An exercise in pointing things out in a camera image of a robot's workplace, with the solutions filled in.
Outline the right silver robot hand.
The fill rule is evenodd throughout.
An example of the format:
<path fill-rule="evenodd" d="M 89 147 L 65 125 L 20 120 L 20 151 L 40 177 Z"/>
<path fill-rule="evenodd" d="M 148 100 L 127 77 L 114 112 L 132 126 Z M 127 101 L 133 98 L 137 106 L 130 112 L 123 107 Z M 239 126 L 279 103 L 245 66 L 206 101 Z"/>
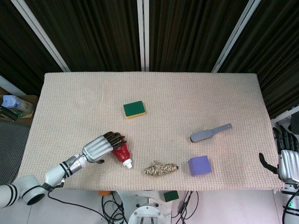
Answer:
<path fill-rule="evenodd" d="M 288 132 L 283 126 L 273 129 L 277 143 L 278 165 L 272 166 L 265 161 L 264 155 L 259 153 L 262 166 L 274 174 L 286 184 L 299 183 L 299 140 Z"/>

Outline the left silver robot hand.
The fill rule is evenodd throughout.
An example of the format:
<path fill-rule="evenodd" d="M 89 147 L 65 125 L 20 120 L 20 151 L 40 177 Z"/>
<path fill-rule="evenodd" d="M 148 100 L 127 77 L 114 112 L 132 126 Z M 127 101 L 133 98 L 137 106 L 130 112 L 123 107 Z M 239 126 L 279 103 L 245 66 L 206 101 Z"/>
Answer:
<path fill-rule="evenodd" d="M 120 133 L 107 132 L 86 144 L 82 153 L 89 163 L 96 163 L 114 149 L 124 145 L 127 141 Z"/>

